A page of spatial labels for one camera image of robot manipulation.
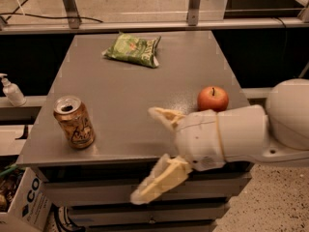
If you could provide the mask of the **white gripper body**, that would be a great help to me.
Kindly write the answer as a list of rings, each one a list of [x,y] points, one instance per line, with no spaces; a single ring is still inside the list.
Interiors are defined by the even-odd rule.
[[[225,164],[217,113],[212,110],[194,112],[181,119],[175,144],[180,156],[197,171],[221,168]]]

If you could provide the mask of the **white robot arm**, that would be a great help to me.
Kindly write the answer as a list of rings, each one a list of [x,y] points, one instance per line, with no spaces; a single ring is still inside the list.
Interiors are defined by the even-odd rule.
[[[183,183],[190,172],[248,161],[283,167],[309,166],[309,80],[295,78],[271,89],[263,106],[187,115],[151,107],[149,114],[175,135],[178,155],[163,155],[131,194],[148,204]]]

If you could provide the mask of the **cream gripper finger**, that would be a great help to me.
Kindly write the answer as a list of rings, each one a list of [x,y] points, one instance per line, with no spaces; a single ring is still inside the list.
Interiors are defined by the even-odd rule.
[[[150,116],[160,122],[169,131],[174,131],[185,115],[179,110],[151,107],[148,109]]]
[[[157,199],[164,192],[183,183],[191,172],[192,166],[182,157],[171,159],[168,154],[164,154],[155,164],[150,175],[131,194],[130,202],[134,205],[148,204],[152,202],[147,198],[149,192],[154,192]]]

